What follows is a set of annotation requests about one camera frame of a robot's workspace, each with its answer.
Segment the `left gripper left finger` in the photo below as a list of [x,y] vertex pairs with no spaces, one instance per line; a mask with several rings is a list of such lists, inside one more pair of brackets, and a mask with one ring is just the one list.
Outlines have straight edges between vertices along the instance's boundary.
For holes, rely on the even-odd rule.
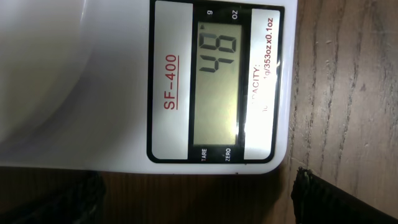
[[90,171],[73,185],[1,214],[1,223],[97,223],[106,186]]

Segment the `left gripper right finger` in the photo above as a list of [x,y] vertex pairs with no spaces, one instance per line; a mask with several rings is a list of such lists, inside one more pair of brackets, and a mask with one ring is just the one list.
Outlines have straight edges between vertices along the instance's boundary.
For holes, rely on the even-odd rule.
[[397,224],[397,219],[299,167],[291,193],[300,224]]

